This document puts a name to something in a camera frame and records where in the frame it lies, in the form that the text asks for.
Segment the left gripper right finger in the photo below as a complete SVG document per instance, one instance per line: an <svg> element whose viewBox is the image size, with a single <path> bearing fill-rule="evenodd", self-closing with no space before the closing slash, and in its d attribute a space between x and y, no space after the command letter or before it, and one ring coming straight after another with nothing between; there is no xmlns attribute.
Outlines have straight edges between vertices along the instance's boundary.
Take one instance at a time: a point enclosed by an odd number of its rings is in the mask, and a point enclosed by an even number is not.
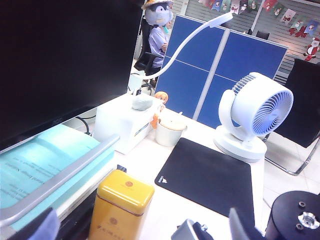
<svg viewBox="0 0 320 240"><path fill-rule="evenodd" d="M229 210L229 227L233 240L264 240L265 237L253 223L241 216L235 207Z"/></svg>

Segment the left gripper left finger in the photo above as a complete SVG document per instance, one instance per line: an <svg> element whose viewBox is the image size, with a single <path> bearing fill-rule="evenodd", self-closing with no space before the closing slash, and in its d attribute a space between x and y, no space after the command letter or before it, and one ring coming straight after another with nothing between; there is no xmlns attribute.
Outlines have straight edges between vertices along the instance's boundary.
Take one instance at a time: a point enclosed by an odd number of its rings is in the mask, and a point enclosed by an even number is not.
<svg viewBox="0 0 320 240"><path fill-rule="evenodd" d="M12 235L9 240L55 240L60 225L56 210L49 207Z"/></svg>

